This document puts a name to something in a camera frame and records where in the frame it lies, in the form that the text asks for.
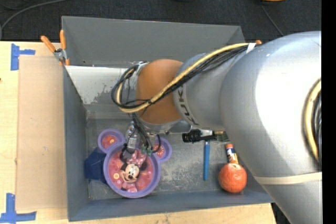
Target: small bottle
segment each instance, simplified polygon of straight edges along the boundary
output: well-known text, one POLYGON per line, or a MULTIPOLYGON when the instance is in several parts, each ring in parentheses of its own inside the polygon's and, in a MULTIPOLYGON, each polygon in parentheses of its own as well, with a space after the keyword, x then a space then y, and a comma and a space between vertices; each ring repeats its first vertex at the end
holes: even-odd
POLYGON ((225 148, 226 148, 227 162, 238 164, 239 163, 238 162, 238 157, 237 157, 235 149, 233 148, 233 145, 232 144, 226 144, 225 148))

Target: yellow cable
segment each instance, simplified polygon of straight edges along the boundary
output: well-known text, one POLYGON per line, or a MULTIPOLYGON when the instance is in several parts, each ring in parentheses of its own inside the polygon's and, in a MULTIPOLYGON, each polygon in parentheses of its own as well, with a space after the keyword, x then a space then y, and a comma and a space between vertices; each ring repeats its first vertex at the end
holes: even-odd
MULTIPOLYGON (((196 61, 195 63, 193 63, 191 66, 189 66, 183 72, 181 72, 177 77, 175 77, 167 86, 165 86, 159 93, 157 93, 149 101, 141 104, 137 108, 121 108, 121 107, 119 107, 120 110, 122 110, 123 112, 126 112, 126 113, 133 113, 133 112, 137 112, 139 110, 147 108, 151 103, 154 103, 158 98, 160 98, 166 92, 166 90, 169 89, 169 87, 171 87, 172 85, 178 83, 184 76, 186 76, 191 70, 193 70, 195 67, 197 67, 202 62, 206 61, 207 59, 209 59, 212 56, 214 56, 216 54, 219 54, 221 52, 225 52, 225 51, 228 51, 228 50, 231 50, 231 49, 235 49, 235 48, 238 48, 238 47, 247 46, 248 44, 249 43, 233 44, 233 45, 225 46, 223 48, 220 48, 218 50, 215 50, 213 52, 208 53, 207 55, 199 58, 198 61, 196 61)), ((122 87, 122 84, 119 85, 118 90, 117 90, 117 102, 118 103, 120 103, 119 95, 120 95, 121 87, 122 87)))
POLYGON ((308 143, 310 145, 311 150, 313 151, 315 159, 318 162, 319 162, 319 154, 318 154, 318 149, 317 149, 313 131, 312 131, 311 121, 312 121, 314 103, 320 91, 321 91, 321 80, 316 84, 316 86, 312 89, 309 95, 307 105, 306 105, 305 117, 304 117, 304 120, 305 120, 304 126, 306 128, 306 136, 308 139, 308 143))

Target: blue tape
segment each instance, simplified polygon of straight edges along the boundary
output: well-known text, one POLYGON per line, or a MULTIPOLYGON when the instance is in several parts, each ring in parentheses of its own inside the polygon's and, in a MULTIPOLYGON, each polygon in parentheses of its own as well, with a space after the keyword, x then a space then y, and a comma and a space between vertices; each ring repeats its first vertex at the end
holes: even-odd
POLYGON ((30 49, 20 50, 20 46, 17 46, 14 43, 12 43, 12 54, 11 54, 11 63, 10 63, 11 70, 19 69, 19 56, 22 54, 34 55, 35 50, 30 50, 30 49))
POLYGON ((36 218, 36 211, 26 214, 17 214, 15 211, 15 195, 6 194, 6 212, 1 213, 0 223, 15 224, 17 221, 32 221, 36 218))

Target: cardboard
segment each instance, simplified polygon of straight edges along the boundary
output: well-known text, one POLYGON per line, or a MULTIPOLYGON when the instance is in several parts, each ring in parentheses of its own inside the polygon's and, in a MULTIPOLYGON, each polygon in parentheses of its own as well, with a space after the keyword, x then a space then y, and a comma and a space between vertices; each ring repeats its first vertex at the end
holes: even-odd
POLYGON ((20 56, 16 210, 66 207, 62 67, 20 56))

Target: mickey mouse bowl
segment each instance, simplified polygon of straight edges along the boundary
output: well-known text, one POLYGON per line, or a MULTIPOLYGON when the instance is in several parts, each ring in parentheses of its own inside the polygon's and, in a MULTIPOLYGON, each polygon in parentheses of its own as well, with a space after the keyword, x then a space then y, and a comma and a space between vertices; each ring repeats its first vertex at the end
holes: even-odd
MULTIPOLYGON (((148 156, 136 148, 130 158, 124 158, 126 143, 117 129, 106 129, 98 137, 99 148, 106 153, 103 172, 107 184, 117 194, 127 198, 140 198, 151 193, 160 181, 161 162, 166 162, 172 153, 169 142, 160 139, 160 148, 148 156)), ((159 140, 156 138, 156 150, 159 140)))

